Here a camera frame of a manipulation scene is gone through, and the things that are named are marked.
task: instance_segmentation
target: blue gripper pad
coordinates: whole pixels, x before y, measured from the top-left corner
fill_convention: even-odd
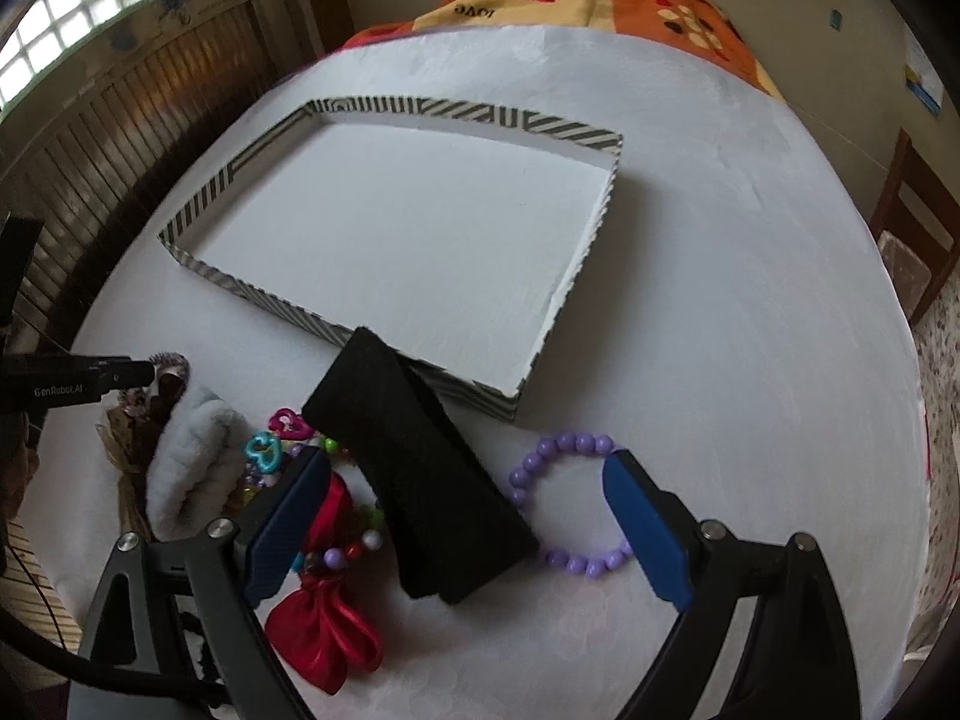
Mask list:
[[[613,454],[603,463],[603,495],[656,597],[684,611],[693,599],[688,553],[650,499],[664,493],[631,456]]]
[[[308,452],[310,459],[306,466],[275,504],[247,548],[243,596],[251,608],[280,591],[307,529],[326,498],[330,487],[330,460],[318,449],[312,452],[306,449],[301,456]],[[251,507],[262,495],[264,493],[253,499]]]

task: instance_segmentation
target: metal screw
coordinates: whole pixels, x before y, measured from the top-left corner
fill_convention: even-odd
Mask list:
[[[720,541],[727,535],[727,527],[719,519],[704,519],[700,523],[700,532],[708,541]]]
[[[140,543],[140,536],[133,531],[128,531],[124,533],[123,536],[117,539],[117,549],[121,552],[130,552],[133,547],[136,547]]]
[[[233,522],[227,517],[217,517],[206,527],[206,534],[210,538],[222,538],[233,530]]]
[[[794,541],[797,543],[797,549],[800,552],[813,552],[817,548],[817,539],[810,536],[809,533],[797,533],[794,536]]]

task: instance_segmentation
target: wooden chair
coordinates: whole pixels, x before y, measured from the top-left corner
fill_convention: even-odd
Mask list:
[[[902,184],[906,184],[914,191],[923,205],[947,230],[952,238],[949,248],[944,248],[933,235],[930,235],[904,205],[904,201],[899,196]],[[947,191],[947,187],[913,148],[910,136],[902,129],[896,140],[896,151],[890,163],[883,193],[880,195],[880,203],[877,204],[877,210],[870,219],[870,231],[877,242],[880,242],[880,235],[887,231],[900,244],[905,245],[929,270],[923,293],[916,301],[916,306],[907,311],[907,318],[910,326],[913,327],[933,303],[937,293],[943,288],[956,266],[957,260],[960,259],[960,205],[957,205]],[[890,269],[887,257],[884,257],[884,262]],[[898,284],[894,272],[891,272],[891,279],[896,287]],[[901,289],[897,292],[901,297],[901,304],[904,303]]]

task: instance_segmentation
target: blue object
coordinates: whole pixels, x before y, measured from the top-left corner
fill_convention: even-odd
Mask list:
[[[916,81],[906,79],[906,88],[913,92],[926,109],[934,116],[939,116],[942,112],[940,104],[930,95],[930,93],[920,86]]]
[[[329,487],[330,460],[315,451],[247,550],[243,596],[251,608],[277,595]]]
[[[617,455],[603,463],[603,495],[656,597],[684,611],[693,600],[685,549]]]

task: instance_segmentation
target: pink heart charm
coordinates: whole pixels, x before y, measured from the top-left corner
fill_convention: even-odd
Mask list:
[[[316,432],[293,409],[279,409],[270,417],[267,427],[285,442],[308,442]]]

